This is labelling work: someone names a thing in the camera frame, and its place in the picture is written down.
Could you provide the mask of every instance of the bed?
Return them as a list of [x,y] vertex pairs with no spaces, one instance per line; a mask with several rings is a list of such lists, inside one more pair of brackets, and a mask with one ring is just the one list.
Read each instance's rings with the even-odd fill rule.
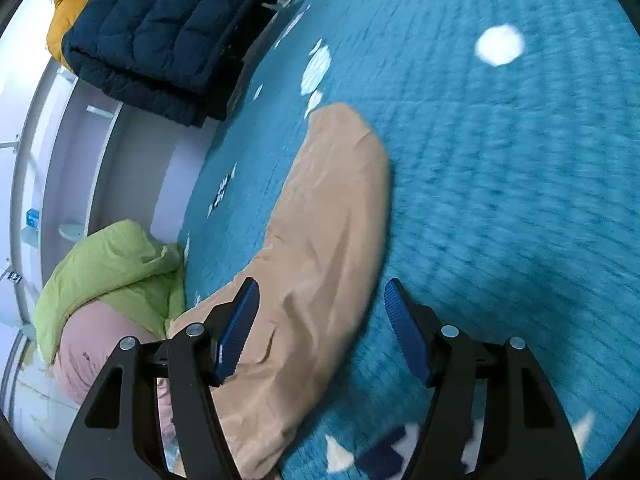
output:
[[226,118],[243,57],[277,2],[54,1],[55,58],[110,97],[187,126]]
[[[503,25],[522,49],[492,64],[479,39]],[[355,108],[394,180],[369,317],[283,478],[387,478],[360,459],[424,420],[430,396],[384,313],[394,277],[472,337],[523,337],[593,473],[640,407],[640,40],[618,1],[300,0],[285,32],[191,196],[188,305],[261,247],[309,108]]]

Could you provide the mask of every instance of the shelf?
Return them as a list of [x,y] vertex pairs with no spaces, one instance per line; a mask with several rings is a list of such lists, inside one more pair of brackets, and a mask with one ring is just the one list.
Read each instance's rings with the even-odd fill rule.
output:
[[118,151],[120,139],[122,138],[122,134],[126,129],[127,124],[129,123],[131,113],[131,108],[125,106],[123,103],[118,103],[102,145],[98,164],[95,168],[86,218],[84,220],[84,236],[91,235],[103,227],[103,225],[100,224],[102,199],[104,198],[108,178],[111,173],[114,158]]
[[[62,84],[59,80],[67,82],[57,76],[54,84]],[[56,106],[57,111],[46,126],[51,149],[43,161],[38,161],[42,168],[39,173],[44,176],[39,238],[42,286],[73,247],[73,242],[58,233],[59,225],[84,226],[90,216],[99,167],[122,110],[118,101],[81,80],[72,84],[66,102],[62,99],[58,102],[64,106],[62,110]],[[91,113],[87,107],[113,113],[113,119]]]
[[[67,105],[76,92],[78,80],[73,82],[56,74],[51,87],[47,93],[42,111],[38,117],[33,140],[30,145],[29,156],[34,162],[33,183],[25,182],[26,187],[30,188],[31,200],[30,207],[40,211],[40,229],[38,229],[38,246],[42,248],[42,216],[44,212],[45,196],[48,190],[53,186],[52,181],[48,179],[49,168],[52,163],[52,157],[55,149],[55,143],[65,116]],[[39,280],[36,282],[36,288],[42,290],[44,282],[42,280],[42,254],[39,251],[36,254],[37,260],[32,262],[31,272],[33,277]]]

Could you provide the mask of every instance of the white dot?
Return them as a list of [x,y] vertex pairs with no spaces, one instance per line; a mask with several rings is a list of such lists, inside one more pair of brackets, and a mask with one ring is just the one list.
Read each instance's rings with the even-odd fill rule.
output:
[[492,66],[510,63],[524,52],[524,36],[513,25],[486,30],[476,43],[476,56]]
[[293,30],[293,27],[296,26],[296,24],[300,21],[300,19],[302,18],[302,16],[305,15],[305,12],[307,10],[309,10],[309,7],[311,7],[311,5],[306,6],[306,9],[303,10],[302,12],[300,12],[295,18],[293,18],[293,20],[291,20],[291,22],[289,23],[289,25],[287,25],[287,28],[284,29],[284,32],[282,33],[282,35],[278,38],[278,40],[276,41],[276,43],[273,45],[273,49],[275,50],[278,45],[280,44],[280,42],[282,40],[284,40],[284,38]]
[[191,245],[191,233],[187,233],[187,245],[184,247],[184,261],[189,259],[189,247]]
[[329,54],[329,47],[325,45],[316,51],[306,66],[300,84],[300,95],[311,94],[318,88],[324,74],[329,70],[329,65],[331,65],[331,54]]
[[580,453],[584,452],[584,448],[589,439],[591,430],[593,429],[593,423],[596,421],[596,414],[589,410],[583,418],[576,422],[572,426],[574,430],[575,442],[578,445]]
[[311,97],[309,98],[309,102],[306,105],[305,119],[314,110],[314,108],[316,108],[320,104],[321,100],[322,100],[321,91],[316,90],[311,94]]
[[316,46],[311,49],[311,52],[309,53],[309,55],[312,56],[313,54],[315,54],[321,46],[322,46],[322,38],[320,38],[316,43]]
[[337,473],[350,468],[355,462],[353,455],[338,444],[331,435],[326,434],[324,437],[326,439],[326,471]]

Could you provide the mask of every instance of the blue cloth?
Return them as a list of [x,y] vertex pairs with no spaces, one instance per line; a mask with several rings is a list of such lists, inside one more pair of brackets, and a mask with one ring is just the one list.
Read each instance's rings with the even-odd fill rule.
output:
[[355,466],[370,480],[386,480],[400,474],[405,457],[394,449],[394,445],[405,436],[404,426],[393,428],[373,448],[359,456]]
[[[322,39],[332,62],[321,105],[354,107],[392,161],[388,251],[370,314],[283,457],[283,478],[329,476],[325,434],[357,459],[424,420],[430,394],[409,374],[383,306],[396,276],[474,338],[522,336],[570,422],[594,413],[583,453],[593,472],[640,406],[640,40],[626,14],[616,0],[307,5],[214,140],[181,233],[191,238],[191,304],[261,247],[306,134],[300,84]],[[526,49],[494,67],[474,47],[505,23]],[[361,476],[354,466],[330,475]]]
[[203,120],[223,49],[255,0],[89,0],[62,51],[78,77],[127,104]]

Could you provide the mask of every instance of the folded jacket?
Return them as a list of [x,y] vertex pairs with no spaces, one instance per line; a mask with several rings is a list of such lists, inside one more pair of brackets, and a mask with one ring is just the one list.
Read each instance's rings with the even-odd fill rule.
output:
[[55,0],[52,55],[105,94],[201,125],[233,34],[257,0]]
[[345,104],[316,111],[262,249],[172,322],[170,336],[231,301],[246,277],[260,286],[236,373],[212,390],[243,478],[263,478],[275,466],[348,349],[377,282],[389,186],[385,150],[362,118]]

